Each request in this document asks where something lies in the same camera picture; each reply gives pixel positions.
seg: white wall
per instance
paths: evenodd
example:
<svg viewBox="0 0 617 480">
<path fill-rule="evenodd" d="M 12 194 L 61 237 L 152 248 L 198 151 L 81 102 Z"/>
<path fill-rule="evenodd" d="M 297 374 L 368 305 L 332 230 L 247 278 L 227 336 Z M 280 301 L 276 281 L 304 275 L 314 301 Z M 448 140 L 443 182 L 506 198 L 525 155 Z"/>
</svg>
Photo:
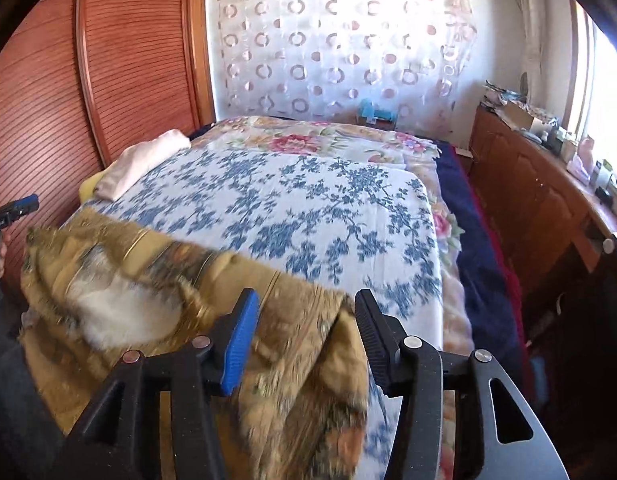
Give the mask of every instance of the white wall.
<svg viewBox="0 0 617 480">
<path fill-rule="evenodd" d="M 453 135 L 449 139 L 462 148 L 469 145 L 485 79 L 504 88 L 519 89 L 524 51 L 524 23 L 515 0 L 470 1 L 477 27 L 477 40 L 471 61 L 460 76 L 456 88 L 457 103 L 451 118 Z M 214 12 L 214 9 L 212 3 L 207 5 L 207 12 Z M 215 21 L 213 15 L 208 15 L 209 24 Z M 217 96 L 221 91 L 220 83 L 213 81 L 212 86 L 213 94 Z"/>
<path fill-rule="evenodd" d="M 573 31 L 569 0 L 544 0 L 547 26 L 542 51 L 544 108 L 562 119 L 567 106 L 573 57 Z"/>
</svg>

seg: hand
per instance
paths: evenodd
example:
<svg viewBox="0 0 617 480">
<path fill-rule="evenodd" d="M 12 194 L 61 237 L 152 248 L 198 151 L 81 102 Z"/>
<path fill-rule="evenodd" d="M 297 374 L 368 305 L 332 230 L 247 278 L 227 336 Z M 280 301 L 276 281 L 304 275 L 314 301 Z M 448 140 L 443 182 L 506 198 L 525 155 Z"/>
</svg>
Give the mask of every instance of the hand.
<svg viewBox="0 0 617 480">
<path fill-rule="evenodd" d="M 2 233 L 2 245 L 0 246 L 0 280 L 4 275 L 4 259 L 6 258 L 6 251 L 8 245 L 11 242 L 11 235 L 8 233 Z"/>
</svg>

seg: blue floral bed sheet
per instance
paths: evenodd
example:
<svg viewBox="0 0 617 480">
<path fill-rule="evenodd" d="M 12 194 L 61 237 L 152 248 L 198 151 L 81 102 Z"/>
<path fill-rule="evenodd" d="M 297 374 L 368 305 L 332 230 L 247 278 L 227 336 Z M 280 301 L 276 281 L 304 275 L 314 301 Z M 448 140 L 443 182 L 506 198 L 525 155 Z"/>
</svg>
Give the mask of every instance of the blue floral bed sheet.
<svg viewBox="0 0 617 480">
<path fill-rule="evenodd" d="M 407 333 L 442 348 L 442 279 L 418 177 L 338 158 L 224 149 L 179 152 L 114 203 L 120 220 L 235 250 L 352 296 L 370 288 Z M 358 478 L 382 478 L 400 399 L 371 381 Z"/>
</svg>

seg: yellow pillow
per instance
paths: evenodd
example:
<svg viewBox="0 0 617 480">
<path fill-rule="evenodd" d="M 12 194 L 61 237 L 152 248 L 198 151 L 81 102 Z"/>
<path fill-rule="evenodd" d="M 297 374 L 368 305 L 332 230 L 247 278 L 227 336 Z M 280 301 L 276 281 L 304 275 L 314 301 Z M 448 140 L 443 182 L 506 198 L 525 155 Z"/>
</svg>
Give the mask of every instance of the yellow pillow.
<svg viewBox="0 0 617 480">
<path fill-rule="evenodd" d="M 93 198 L 93 193 L 95 192 L 95 186 L 102 179 L 106 170 L 100 171 L 99 173 L 95 173 L 93 176 L 90 176 L 85 181 L 82 182 L 79 186 L 79 203 L 83 204 L 87 200 Z"/>
</svg>

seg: yellow fabric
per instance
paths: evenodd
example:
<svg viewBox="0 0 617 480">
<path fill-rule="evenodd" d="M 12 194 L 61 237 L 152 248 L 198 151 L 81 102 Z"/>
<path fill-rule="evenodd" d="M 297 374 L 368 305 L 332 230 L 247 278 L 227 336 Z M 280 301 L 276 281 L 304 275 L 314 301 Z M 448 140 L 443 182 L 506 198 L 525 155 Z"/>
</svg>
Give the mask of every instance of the yellow fabric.
<svg viewBox="0 0 617 480">
<path fill-rule="evenodd" d="M 116 304 L 93 304 L 114 286 Z M 102 345 L 124 314 L 143 303 L 143 287 L 181 309 L 165 337 Z M 368 377 L 353 301 L 231 252 L 174 242 L 86 208 L 64 228 L 29 233 L 22 289 L 40 316 L 21 342 L 38 391 L 69 432 L 128 348 L 173 351 L 233 308 L 245 287 L 260 297 L 260 318 L 240 387 L 216 402 L 230 478 L 351 478 L 364 441 Z M 121 321 L 93 334 L 105 310 Z M 148 330 L 153 311 L 143 316 Z"/>
<path fill-rule="evenodd" d="M 95 186 L 102 179 L 106 170 L 100 171 L 99 173 L 95 173 L 93 176 L 90 176 L 82 184 L 79 185 L 79 203 L 83 204 L 87 200 L 93 198 L 93 194 L 95 193 Z"/>
</svg>

